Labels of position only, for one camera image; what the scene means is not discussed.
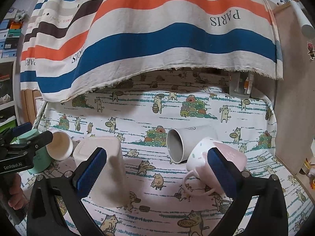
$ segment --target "brown stripe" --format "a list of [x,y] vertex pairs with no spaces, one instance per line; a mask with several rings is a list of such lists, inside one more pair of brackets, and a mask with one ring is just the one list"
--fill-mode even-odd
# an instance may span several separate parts
[[38,28],[34,28],[31,33],[25,35],[24,42],[28,42],[32,37],[36,37],[37,33],[48,34],[57,39],[65,37],[69,27],[76,20],[84,16],[96,13],[102,2],[103,0],[90,0],[83,3],[74,15],[69,26],[66,28],[58,28],[54,24],[45,21],[40,22]]

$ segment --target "white mug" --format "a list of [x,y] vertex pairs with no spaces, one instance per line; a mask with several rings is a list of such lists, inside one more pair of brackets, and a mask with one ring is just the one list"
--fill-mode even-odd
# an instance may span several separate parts
[[[239,171],[243,171],[246,166],[247,158],[245,154],[222,143],[221,141],[212,140],[210,137],[205,137],[195,146],[186,164],[187,170],[189,170],[189,172],[183,178],[182,186],[184,190],[191,196],[207,196],[213,192],[216,192],[219,195],[224,193],[218,179],[216,178],[208,163],[208,151],[214,147],[218,148],[226,160],[233,162]],[[191,176],[199,178],[202,182],[208,185],[211,190],[202,194],[190,192],[186,188],[185,182]]]
[[53,134],[53,140],[46,145],[49,156],[55,160],[65,160],[70,157],[73,151],[73,143],[71,137],[64,131],[50,128]]
[[166,137],[166,146],[175,163],[186,161],[196,146],[205,137],[218,139],[216,131],[208,125],[182,129],[170,129]]

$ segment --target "pink mug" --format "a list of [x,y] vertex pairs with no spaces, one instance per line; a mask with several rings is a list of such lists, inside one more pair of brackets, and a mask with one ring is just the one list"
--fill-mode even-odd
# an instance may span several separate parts
[[[214,147],[218,148],[218,150],[228,161],[233,162],[234,165],[239,169],[239,171],[243,171],[246,166],[247,158],[245,154],[222,143],[221,141],[212,140],[210,137],[205,137],[195,146],[190,156],[188,157],[186,164],[187,170],[189,172],[183,178],[182,187],[184,188],[186,193],[190,194],[191,196],[207,196],[212,194],[213,192],[216,192],[219,195],[224,193],[218,179],[213,173],[207,160],[208,151]],[[189,191],[185,185],[185,182],[191,176],[199,178],[202,182],[208,185],[211,190],[202,194],[195,194]]]

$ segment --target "sticker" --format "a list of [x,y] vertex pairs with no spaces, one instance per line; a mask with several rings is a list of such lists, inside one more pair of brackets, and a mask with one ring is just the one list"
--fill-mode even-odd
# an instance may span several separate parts
[[311,41],[308,42],[308,51],[309,51],[308,54],[310,54],[310,56],[311,56],[311,60],[314,60],[314,58],[315,58],[314,47],[313,47],[313,44]]

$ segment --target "blue box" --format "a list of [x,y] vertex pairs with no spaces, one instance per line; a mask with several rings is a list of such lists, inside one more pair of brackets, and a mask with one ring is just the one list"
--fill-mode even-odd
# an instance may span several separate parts
[[16,50],[17,50],[17,49],[3,50],[3,52],[2,52],[2,58],[5,58],[5,57],[15,57],[15,56],[16,56]]
[[0,42],[5,42],[9,29],[0,30]]
[[0,23],[0,30],[2,29],[7,29],[7,25],[9,25],[9,20],[8,19],[5,19],[3,20],[1,23]]

